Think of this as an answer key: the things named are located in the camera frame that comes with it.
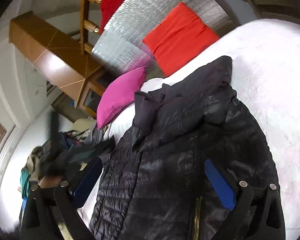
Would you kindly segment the black quilted puffer jacket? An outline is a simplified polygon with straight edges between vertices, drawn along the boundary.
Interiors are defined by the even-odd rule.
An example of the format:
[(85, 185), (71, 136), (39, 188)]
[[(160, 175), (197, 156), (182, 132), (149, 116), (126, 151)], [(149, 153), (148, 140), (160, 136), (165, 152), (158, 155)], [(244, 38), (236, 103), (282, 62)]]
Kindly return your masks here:
[(89, 225), (95, 239), (213, 239), (230, 210), (205, 175), (207, 159), (236, 181), (274, 183), (279, 192), (266, 136), (231, 74), (232, 59), (221, 56), (174, 85), (135, 94), (133, 124), (104, 163)]

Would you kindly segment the pile of mixed clothes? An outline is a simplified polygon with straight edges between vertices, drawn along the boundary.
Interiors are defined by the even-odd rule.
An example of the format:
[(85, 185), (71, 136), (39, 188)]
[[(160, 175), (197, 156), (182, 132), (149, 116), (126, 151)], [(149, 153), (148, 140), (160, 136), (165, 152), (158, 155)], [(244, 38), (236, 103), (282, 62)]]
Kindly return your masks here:
[(93, 160), (102, 158), (115, 147), (114, 138), (103, 140), (102, 131), (94, 127), (83, 132), (59, 131), (59, 114), (49, 114), (49, 139), (33, 148), (20, 172), (20, 192), (23, 205), (29, 199), (31, 186), (45, 176), (64, 177), (71, 180)]

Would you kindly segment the wooden bedside cabinet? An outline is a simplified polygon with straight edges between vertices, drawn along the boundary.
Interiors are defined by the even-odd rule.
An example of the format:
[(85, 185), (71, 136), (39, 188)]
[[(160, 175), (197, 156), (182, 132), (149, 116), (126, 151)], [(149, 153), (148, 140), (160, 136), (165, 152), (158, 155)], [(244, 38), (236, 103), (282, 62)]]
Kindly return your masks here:
[(109, 83), (102, 80), (101, 77), (91, 77), (89, 80), (84, 80), (75, 107), (96, 119), (98, 104), (108, 85)]

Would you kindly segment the magenta pillow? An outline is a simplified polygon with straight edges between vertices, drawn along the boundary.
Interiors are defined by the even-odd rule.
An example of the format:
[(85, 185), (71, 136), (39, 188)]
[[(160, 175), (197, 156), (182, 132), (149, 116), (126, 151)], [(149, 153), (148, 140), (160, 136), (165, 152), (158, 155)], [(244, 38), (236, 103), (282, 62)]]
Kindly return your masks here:
[(104, 91), (98, 104), (97, 128), (109, 124), (126, 106), (134, 102), (134, 93), (138, 92), (146, 78), (146, 67), (136, 68), (119, 76)]

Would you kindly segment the white bed cover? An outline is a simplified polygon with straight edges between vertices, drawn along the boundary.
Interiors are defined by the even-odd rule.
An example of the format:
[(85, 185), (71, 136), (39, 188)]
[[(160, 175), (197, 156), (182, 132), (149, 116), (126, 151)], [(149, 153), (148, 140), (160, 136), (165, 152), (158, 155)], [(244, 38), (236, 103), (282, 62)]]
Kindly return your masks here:
[[(230, 85), (266, 136), (279, 179), (285, 239), (297, 239), (300, 236), (300, 25), (281, 20), (249, 22), (223, 36), (171, 76), (147, 81), (139, 92), (174, 85), (221, 56), (232, 59)], [(106, 136), (114, 137), (117, 145), (131, 128), (134, 116), (135, 100), (110, 123)], [(95, 202), (88, 206), (90, 221), (100, 180), (93, 190)]]

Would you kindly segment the brown wooden wardrobe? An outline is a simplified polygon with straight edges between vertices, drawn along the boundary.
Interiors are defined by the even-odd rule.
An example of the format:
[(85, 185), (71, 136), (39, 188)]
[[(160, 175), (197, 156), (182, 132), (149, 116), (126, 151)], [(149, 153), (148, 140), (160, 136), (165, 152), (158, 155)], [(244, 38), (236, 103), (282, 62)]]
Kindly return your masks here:
[(81, 53), (78, 41), (29, 11), (10, 21), (9, 42), (53, 85), (77, 104), (93, 90), (102, 95), (105, 87), (93, 80), (103, 74), (102, 64)]

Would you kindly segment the silver foil headboard panel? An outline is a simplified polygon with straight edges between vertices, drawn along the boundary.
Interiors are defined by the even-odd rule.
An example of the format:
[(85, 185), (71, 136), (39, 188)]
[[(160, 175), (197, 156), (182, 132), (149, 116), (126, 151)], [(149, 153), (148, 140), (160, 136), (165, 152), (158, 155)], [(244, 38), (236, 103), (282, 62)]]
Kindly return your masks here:
[(157, 61), (142, 39), (179, 2), (189, 6), (219, 36), (235, 27), (215, 0), (125, 0), (106, 24), (91, 55), (116, 76), (146, 66), (147, 79), (163, 77)]

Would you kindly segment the wooden ladder rack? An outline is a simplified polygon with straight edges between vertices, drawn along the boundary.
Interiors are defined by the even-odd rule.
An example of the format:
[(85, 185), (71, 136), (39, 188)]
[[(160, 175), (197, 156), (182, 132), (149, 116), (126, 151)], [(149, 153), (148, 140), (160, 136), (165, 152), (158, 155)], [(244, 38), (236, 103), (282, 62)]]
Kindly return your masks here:
[(102, 0), (81, 0), (80, 6), (80, 22), (79, 22), (79, 34), (80, 34), (80, 47), (82, 54), (91, 54), (93, 45), (88, 41), (88, 34), (99, 34), (100, 27), (89, 20), (90, 4), (100, 5)]

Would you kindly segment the red pillow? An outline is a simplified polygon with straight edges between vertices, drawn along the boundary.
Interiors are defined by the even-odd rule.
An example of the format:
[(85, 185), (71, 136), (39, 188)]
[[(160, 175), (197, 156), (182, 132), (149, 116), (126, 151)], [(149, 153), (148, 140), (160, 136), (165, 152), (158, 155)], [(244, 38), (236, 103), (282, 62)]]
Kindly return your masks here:
[(165, 77), (169, 77), (215, 43), (219, 36), (180, 2), (143, 39)]

